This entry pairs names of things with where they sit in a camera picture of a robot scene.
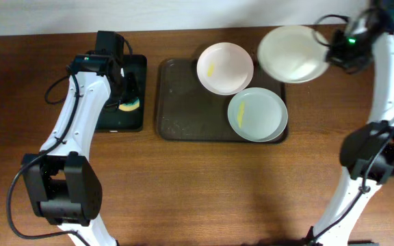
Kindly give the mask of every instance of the wooden table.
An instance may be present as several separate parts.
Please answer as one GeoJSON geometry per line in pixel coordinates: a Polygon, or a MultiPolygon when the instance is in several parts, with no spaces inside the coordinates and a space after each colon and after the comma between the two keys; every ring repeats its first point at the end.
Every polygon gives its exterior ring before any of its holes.
{"type": "MultiPolygon", "coordinates": [[[[335,27],[323,27],[329,37],[335,27]]],[[[302,238],[325,210],[341,174],[343,138],[361,127],[371,106],[373,68],[350,76],[329,68],[318,79],[287,85],[290,135],[277,145],[177,143],[155,132],[159,64],[198,57],[216,42],[253,56],[271,27],[121,33],[148,58],[144,130],[99,133],[90,162],[103,185],[101,215],[122,245],[239,245],[302,238]]],[[[59,115],[43,94],[95,33],[0,37],[0,245],[72,245],[67,236],[16,238],[5,218],[5,195],[24,153],[37,152],[59,115]]],[[[64,95],[59,86],[55,95],[64,95]]],[[[26,234],[56,231],[34,216],[25,186],[13,212],[26,234]]],[[[371,200],[352,240],[394,245],[394,179],[371,200]]]]}

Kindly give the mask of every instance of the white wall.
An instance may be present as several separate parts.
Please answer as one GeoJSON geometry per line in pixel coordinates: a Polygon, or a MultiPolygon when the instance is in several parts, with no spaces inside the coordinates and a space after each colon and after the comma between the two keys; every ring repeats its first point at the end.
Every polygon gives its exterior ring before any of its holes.
{"type": "Polygon", "coordinates": [[[0,0],[0,35],[312,24],[324,14],[354,16],[364,6],[365,0],[0,0]]]}

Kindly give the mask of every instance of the green led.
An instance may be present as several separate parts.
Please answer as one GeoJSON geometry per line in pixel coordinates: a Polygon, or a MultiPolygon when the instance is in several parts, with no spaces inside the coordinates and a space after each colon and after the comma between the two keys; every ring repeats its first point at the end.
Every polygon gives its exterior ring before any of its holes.
{"type": "Polygon", "coordinates": [[[355,38],[348,38],[347,41],[348,41],[350,44],[355,44],[356,39],[355,39],[355,38]]]}

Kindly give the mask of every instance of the white plate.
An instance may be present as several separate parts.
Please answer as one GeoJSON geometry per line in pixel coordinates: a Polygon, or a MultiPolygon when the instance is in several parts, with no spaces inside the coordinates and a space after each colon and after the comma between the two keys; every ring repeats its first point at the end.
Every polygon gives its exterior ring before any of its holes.
{"type": "Polygon", "coordinates": [[[248,88],[236,94],[229,103],[227,116],[238,135],[256,142],[276,138],[288,123],[285,103],[263,88],[248,88]]]}
{"type": "Polygon", "coordinates": [[[227,42],[210,46],[198,58],[197,75],[210,92],[231,95],[242,91],[253,77],[253,61],[247,51],[227,42]]]}
{"type": "MultiPolygon", "coordinates": [[[[327,43],[317,33],[320,41],[327,43]]],[[[302,83],[322,75],[328,48],[314,40],[313,30],[304,26],[279,27],[269,32],[258,47],[259,65],[268,75],[285,83],[302,83]]]]}

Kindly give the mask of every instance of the yellow mark on plate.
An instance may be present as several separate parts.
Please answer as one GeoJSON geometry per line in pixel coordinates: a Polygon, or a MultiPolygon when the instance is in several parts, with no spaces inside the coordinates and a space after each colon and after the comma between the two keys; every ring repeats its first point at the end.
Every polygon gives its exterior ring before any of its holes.
{"type": "Polygon", "coordinates": [[[215,68],[215,64],[211,63],[211,65],[209,66],[209,69],[208,69],[208,77],[212,76],[214,68],[215,68]]]}
{"type": "Polygon", "coordinates": [[[241,104],[239,105],[239,108],[238,108],[237,121],[238,121],[238,126],[240,128],[243,126],[243,116],[244,116],[244,107],[245,106],[246,106],[245,102],[242,101],[241,104]]]}

